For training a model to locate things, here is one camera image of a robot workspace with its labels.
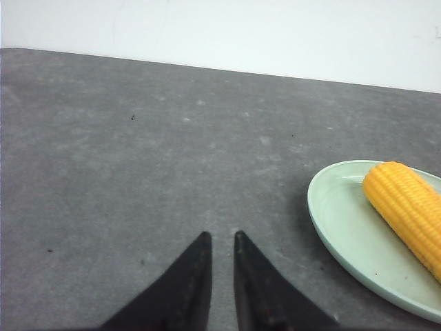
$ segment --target light green plate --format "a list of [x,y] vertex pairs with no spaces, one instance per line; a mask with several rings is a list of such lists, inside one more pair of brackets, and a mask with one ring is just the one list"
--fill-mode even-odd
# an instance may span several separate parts
[[[379,161],[346,161],[321,170],[308,188],[308,206],[328,251],[376,294],[441,323],[441,285],[395,235],[362,191]],[[415,170],[441,193],[441,179]]]

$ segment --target plate rim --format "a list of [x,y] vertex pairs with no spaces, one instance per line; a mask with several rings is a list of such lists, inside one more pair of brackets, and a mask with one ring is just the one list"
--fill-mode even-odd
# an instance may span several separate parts
[[[328,165],[327,167],[324,167],[322,170],[317,172],[312,180],[310,181],[308,185],[308,191],[307,191],[307,204],[308,204],[308,210],[309,210],[309,216],[311,217],[312,223],[314,225],[314,228],[316,229],[316,232],[318,236],[320,237],[320,240],[325,245],[326,249],[331,253],[331,255],[337,260],[337,262],[355,279],[357,279],[361,284],[363,284],[368,290],[371,290],[372,292],[376,293],[383,299],[386,299],[388,302],[406,310],[407,312],[410,312],[412,314],[418,315],[422,318],[428,319],[430,321],[434,321],[436,323],[441,323],[441,309],[436,310],[433,308],[428,307],[425,304],[419,303],[418,301],[415,301],[409,297],[404,296],[398,291],[392,290],[390,288],[386,288],[378,283],[376,283],[374,280],[372,280],[367,275],[363,274],[361,271],[359,271],[352,263],[350,263],[346,258],[344,258],[337,249],[334,248],[334,246],[329,242],[329,240],[326,238],[324,232],[322,231],[322,228],[320,227],[320,222],[318,222],[314,216],[314,206],[311,203],[311,192],[314,190],[314,186],[316,185],[317,180],[327,171],[329,171],[332,168],[336,168],[338,166],[342,166],[344,164],[348,163],[372,163],[372,164],[380,164],[384,163],[384,161],[377,161],[377,160],[350,160],[350,161],[341,161],[337,163],[333,163],[331,165]],[[433,177],[434,179],[437,179],[441,182],[441,178],[435,176],[434,174],[430,174],[428,172],[411,168],[412,170],[416,171],[420,174],[425,174],[429,177]]]

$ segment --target plate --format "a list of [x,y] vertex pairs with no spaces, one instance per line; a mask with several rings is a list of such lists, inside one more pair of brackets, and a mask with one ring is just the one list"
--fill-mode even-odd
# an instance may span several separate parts
[[[441,285],[395,235],[362,191],[380,161],[340,162],[322,169],[308,188],[314,227],[337,261],[391,303],[441,323]],[[441,194],[441,179],[415,170]]]

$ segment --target gray concrete surface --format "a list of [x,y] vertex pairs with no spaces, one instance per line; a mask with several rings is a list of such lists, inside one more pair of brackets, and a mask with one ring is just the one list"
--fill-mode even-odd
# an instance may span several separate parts
[[441,175],[441,95],[78,54],[1,51],[1,329],[99,325],[202,230],[209,330],[237,330],[243,229],[344,325],[434,324],[378,297],[325,249],[313,175],[395,159]]

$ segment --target corn on the cob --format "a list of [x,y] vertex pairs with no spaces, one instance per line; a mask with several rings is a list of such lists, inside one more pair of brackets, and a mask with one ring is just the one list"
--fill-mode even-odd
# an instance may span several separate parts
[[362,186],[374,208],[441,282],[441,195],[393,161],[373,167]]

